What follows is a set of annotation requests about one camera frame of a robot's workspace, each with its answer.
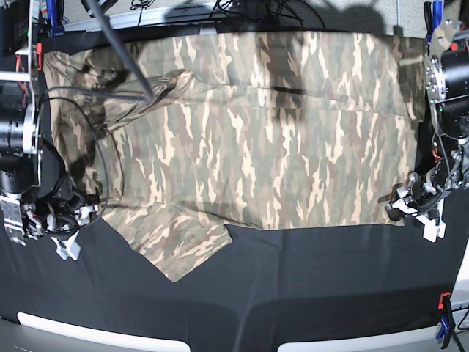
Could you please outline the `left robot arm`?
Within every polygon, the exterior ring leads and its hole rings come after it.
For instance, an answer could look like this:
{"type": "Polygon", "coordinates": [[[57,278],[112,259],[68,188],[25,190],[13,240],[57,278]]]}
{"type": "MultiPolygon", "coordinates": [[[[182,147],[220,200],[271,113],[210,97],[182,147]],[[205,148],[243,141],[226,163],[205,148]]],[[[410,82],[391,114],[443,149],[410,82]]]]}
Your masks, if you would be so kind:
{"type": "Polygon", "coordinates": [[[468,188],[468,30],[462,28],[467,13],[467,1],[443,2],[424,61],[434,165],[424,174],[411,172],[385,206],[393,220],[421,222],[430,242],[445,235],[444,199],[468,188]]]}

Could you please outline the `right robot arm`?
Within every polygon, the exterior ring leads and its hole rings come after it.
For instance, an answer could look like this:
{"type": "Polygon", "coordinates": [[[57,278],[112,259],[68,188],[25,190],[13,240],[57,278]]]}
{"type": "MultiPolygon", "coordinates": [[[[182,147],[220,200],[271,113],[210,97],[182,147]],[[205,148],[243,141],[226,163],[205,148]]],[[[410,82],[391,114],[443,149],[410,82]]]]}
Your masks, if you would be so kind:
{"type": "Polygon", "coordinates": [[[13,243],[48,236],[63,260],[77,260],[79,230],[98,206],[76,189],[64,161],[42,136],[37,74],[42,69],[38,1],[1,2],[1,211],[13,243]]]}

